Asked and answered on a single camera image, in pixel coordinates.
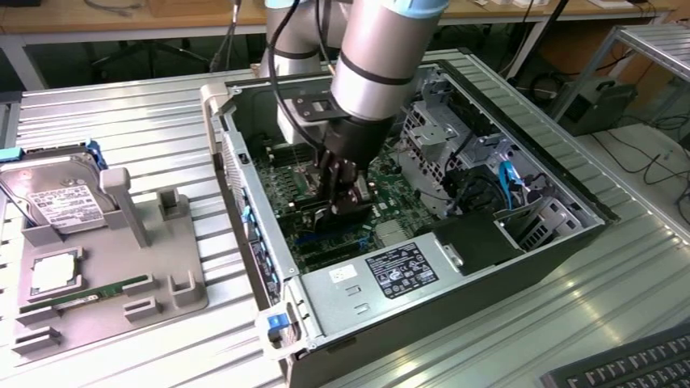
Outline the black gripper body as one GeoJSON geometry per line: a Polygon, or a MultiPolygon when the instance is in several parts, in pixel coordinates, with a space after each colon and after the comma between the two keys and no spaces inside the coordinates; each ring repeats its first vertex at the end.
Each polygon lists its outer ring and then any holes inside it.
{"type": "Polygon", "coordinates": [[[357,171],[365,171],[380,153],[393,123],[393,116],[375,121],[355,116],[329,120],[325,125],[320,166],[345,161],[353,164],[357,171]]]}

